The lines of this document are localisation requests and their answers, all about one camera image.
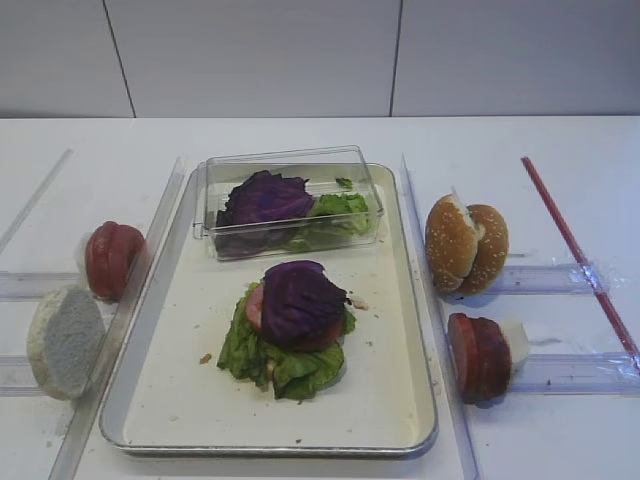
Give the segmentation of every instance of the red cabbage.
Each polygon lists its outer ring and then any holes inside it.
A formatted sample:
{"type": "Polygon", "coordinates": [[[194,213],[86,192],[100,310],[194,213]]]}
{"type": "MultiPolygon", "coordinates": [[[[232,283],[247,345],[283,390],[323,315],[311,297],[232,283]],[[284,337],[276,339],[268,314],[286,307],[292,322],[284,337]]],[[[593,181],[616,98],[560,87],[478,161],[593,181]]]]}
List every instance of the red cabbage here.
{"type": "MultiPolygon", "coordinates": [[[[267,170],[254,173],[229,194],[225,210],[218,211],[216,227],[304,218],[314,200],[305,190],[306,180],[283,178],[267,170]]],[[[288,242],[296,228],[261,229],[255,232],[221,234],[216,248],[229,256],[256,254],[288,242]]]]}
{"type": "Polygon", "coordinates": [[[325,277],[311,261],[281,263],[264,276],[263,338],[283,349],[321,338],[344,321],[347,292],[325,277]]]}

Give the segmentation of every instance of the white tray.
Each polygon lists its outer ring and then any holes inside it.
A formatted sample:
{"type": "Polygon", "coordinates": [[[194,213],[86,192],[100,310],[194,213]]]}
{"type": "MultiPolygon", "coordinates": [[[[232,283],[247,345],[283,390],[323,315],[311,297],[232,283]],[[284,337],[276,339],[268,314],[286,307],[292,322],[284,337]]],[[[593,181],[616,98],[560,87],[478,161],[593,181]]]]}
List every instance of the white tray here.
{"type": "Polygon", "coordinates": [[[397,192],[390,170],[370,168],[385,206],[375,244],[232,263],[211,258],[191,234],[203,195],[191,175],[102,406],[100,429],[113,446],[140,455],[345,457],[431,447],[437,414],[397,192]],[[296,258],[322,263],[369,306],[345,337],[340,381],[301,404],[216,367],[246,285],[296,258]]]}

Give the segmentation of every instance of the lettuce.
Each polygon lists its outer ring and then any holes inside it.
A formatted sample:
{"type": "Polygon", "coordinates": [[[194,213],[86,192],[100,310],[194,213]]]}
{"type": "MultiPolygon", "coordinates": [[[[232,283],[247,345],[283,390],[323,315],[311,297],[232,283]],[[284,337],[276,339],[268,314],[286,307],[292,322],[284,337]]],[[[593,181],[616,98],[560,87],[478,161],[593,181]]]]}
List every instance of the lettuce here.
{"type": "Polygon", "coordinates": [[[349,241],[354,235],[365,235],[371,229],[371,221],[366,213],[369,207],[359,193],[327,194],[316,199],[308,217],[329,215],[361,214],[352,218],[330,218],[326,221],[309,223],[301,228],[295,237],[284,248],[294,253],[304,253],[323,249],[328,246],[339,246],[349,241]]]}
{"type": "MultiPolygon", "coordinates": [[[[269,380],[276,399],[307,400],[335,380],[344,365],[344,352],[338,342],[317,352],[285,352],[264,341],[249,324],[244,313],[247,298],[259,284],[249,286],[237,304],[217,366],[229,370],[237,380],[249,379],[263,390],[269,380]]],[[[355,317],[346,311],[342,333],[355,329],[355,317]]]]}
{"type": "Polygon", "coordinates": [[[344,177],[338,177],[336,178],[336,183],[339,187],[342,187],[345,190],[353,190],[353,180],[344,177]]]}

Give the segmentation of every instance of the bun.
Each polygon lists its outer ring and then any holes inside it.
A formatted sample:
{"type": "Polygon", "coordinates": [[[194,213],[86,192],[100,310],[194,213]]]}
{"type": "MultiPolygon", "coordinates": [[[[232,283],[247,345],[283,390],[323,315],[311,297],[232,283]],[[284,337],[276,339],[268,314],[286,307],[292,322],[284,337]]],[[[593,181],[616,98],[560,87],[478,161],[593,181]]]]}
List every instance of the bun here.
{"type": "Polygon", "coordinates": [[[433,283],[443,294],[485,291],[500,275],[509,250],[502,215],[489,205],[467,208],[455,195],[435,203],[425,237],[433,283]]]}
{"type": "Polygon", "coordinates": [[[466,207],[445,195],[429,212],[425,231],[427,259],[439,292],[454,292],[473,266],[478,232],[466,207]]]}
{"type": "Polygon", "coordinates": [[[489,205],[470,205],[469,213],[478,228],[478,253],[471,272],[456,291],[476,295],[500,275],[509,251],[509,230],[502,215],[489,205]]]}
{"type": "Polygon", "coordinates": [[[27,356],[42,391],[57,400],[84,392],[105,334],[98,305],[77,286],[47,294],[33,317],[27,356]]]}

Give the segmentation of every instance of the food crumb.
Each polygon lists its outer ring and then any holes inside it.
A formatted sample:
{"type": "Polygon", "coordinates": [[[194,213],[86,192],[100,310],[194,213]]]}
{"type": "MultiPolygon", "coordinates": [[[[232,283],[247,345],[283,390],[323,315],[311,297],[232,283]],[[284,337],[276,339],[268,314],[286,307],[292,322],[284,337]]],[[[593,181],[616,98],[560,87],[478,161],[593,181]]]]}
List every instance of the food crumb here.
{"type": "Polygon", "coordinates": [[[357,308],[358,310],[369,310],[369,305],[367,305],[367,303],[360,297],[352,296],[351,305],[353,305],[353,308],[357,308]]]}

